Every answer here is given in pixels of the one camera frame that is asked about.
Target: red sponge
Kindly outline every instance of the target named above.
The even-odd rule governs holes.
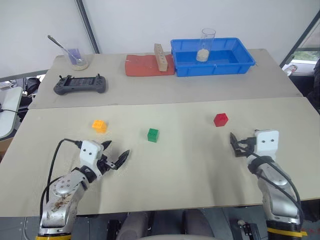
[[[227,114],[225,113],[219,113],[215,116],[213,122],[216,127],[223,127],[228,122]]]
[[[125,74],[133,77],[174,75],[175,64],[171,54],[165,56],[168,62],[167,71],[159,71],[155,55],[127,55],[125,60]]]

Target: gray game controller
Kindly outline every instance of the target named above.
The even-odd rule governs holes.
[[[56,94],[63,95],[70,92],[78,91],[97,91],[104,93],[108,90],[108,85],[105,77],[98,73],[95,77],[72,77],[68,75],[63,77],[60,75],[60,80],[54,86],[53,90]]]

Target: green block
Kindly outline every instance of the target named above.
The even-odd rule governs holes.
[[[148,141],[156,143],[159,136],[159,130],[150,128],[148,132]]]

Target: wooden block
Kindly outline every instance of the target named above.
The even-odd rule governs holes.
[[[154,54],[155,54],[156,62],[158,63],[159,71],[166,72],[168,69],[168,62],[161,44],[158,44],[158,43],[154,44]]]

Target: clear glass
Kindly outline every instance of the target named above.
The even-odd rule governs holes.
[[[82,52],[81,48],[77,43],[63,43],[63,46],[67,50],[66,52],[65,50],[61,49],[63,55],[73,70],[81,71],[89,66],[88,58]]]
[[[202,29],[198,52],[196,54],[197,61],[206,62],[208,60],[215,35],[216,31],[212,28]]]

